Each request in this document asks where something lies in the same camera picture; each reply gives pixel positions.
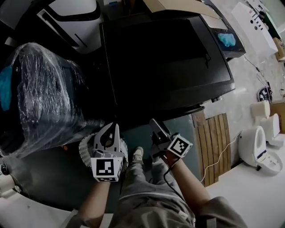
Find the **wooden pallet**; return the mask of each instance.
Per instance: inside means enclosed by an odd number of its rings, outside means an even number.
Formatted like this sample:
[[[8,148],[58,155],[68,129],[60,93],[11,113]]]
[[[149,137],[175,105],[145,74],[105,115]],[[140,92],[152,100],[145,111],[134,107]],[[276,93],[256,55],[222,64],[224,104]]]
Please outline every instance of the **wooden pallet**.
[[[203,177],[206,171],[203,183],[205,186],[209,186],[218,182],[219,176],[231,169],[231,147],[228,146],[225,150],[230,143],[227,114],[224,113],[207,119],[203,125],[195,128],[195,133],[200,159],[200,173]],[[207,166],[215,163],[217,164],[207,168]]]

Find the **pants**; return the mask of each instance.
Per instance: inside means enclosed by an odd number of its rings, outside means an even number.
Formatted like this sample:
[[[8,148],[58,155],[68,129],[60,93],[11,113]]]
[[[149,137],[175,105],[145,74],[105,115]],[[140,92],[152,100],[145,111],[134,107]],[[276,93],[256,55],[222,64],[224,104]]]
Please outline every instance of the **pants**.
[[[133,161],[126,171],[126,179],[123,183],[121,198],[142,193],[166,194],[177,196],[167,185],[163,175],[168,170],[164,163],[155,163],[152,166],[152,183],[148,183],[143,173],[143,161]],[[180,194],[177,182],[170,173],[166,175],[168,183]]]

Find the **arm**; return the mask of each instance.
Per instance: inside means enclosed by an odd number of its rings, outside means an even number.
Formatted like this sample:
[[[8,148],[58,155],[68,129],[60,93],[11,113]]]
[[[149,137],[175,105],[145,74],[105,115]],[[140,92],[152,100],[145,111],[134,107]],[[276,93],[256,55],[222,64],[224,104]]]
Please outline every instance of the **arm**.
[[[167,153],[167,159],[172,164],[176,159],[174,156]],[[182,192],[183,197],[189,208],[195,215],[201,210],[205,203],[211,198],[205,187],[191,173],[184,164],[183,160],[179,160],[172,168],[172,174]]]
[[[79,209],[78,215],[91,228],[99,228],[107,203],[110,182],[97,182]]]

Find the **sleeve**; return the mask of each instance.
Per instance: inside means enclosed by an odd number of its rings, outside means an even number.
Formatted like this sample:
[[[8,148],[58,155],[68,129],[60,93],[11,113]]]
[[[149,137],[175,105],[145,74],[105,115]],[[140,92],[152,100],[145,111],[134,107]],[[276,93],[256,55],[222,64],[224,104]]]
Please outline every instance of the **sleeve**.
[[[203,206],[196,217],[196,227],[247,228],[247,225],[224,197],[216,197]]]

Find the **person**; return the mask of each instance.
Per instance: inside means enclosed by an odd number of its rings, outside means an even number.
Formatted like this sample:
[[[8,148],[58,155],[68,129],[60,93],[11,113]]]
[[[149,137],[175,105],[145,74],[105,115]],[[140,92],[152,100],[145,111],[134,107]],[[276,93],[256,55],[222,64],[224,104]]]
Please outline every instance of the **person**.
[[[225,198],[211,199],[183,160],[177,158],[167,151],[165,163],[152,165],[153,180],[149,183],[143,173],[143,149],[135,149],[109,228],[247,227]],[[168,170],[167,165],[173,164],[173,177],[168,173],[165,178],[176,192],[163,178]],[[77,220],[83,220],[90,228],[98,228],[105,212],[109,188],[110,183],[96,183],[80,208]]]

